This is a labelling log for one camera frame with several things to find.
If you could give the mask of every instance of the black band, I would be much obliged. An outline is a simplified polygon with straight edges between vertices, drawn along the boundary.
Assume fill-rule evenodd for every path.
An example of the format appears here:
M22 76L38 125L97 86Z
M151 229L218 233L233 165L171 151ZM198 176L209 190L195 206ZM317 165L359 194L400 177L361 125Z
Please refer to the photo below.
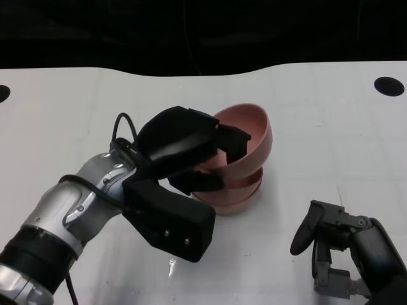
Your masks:
M0 254L0 263L40 283L52 294L77 259L71 247L35 227L23 227Z

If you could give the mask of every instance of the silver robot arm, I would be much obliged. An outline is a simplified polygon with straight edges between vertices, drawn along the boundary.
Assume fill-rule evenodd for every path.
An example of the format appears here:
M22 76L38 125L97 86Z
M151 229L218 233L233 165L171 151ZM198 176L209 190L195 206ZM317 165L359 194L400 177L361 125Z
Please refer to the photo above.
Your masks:
M77 176L123 202L122 182L135 171L134 162L115 149L88 160ZM53 294L84 246L121 213L73 181L48 190L0 254L0 304L52 305ZM36 253L44 249L52 254L36 261Z

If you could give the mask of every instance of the screw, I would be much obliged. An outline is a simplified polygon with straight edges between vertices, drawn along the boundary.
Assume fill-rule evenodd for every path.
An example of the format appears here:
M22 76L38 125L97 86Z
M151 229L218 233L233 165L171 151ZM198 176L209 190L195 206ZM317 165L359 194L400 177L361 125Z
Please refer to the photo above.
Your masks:
M357 224L359 225L359 227L364 227L364 226L366 225L364 219L359 219L359 220L357 221Z

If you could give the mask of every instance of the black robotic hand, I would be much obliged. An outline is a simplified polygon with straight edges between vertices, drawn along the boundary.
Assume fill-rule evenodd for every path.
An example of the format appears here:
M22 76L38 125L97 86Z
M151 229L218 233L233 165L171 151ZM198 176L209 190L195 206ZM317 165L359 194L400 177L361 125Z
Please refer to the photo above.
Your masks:
M370 300L369 305L407 304L406 267L376 219L352 216L344 207L313 200L294 237L291 254L301 254L312 242L317 293L344 299L360 294ZM350 279L348 271L331 268L331 249L347 248L362 277L357 281Z

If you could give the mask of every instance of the black hole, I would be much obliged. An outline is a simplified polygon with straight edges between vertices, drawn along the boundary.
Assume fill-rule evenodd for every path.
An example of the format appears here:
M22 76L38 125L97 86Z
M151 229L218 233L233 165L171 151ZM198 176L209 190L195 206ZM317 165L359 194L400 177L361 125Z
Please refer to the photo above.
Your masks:
M0 85L0 103L4 102L10 96L10 88Z
M382 77L375 80L375 88L388 97L398 97L404 93L403 84L395 78Z

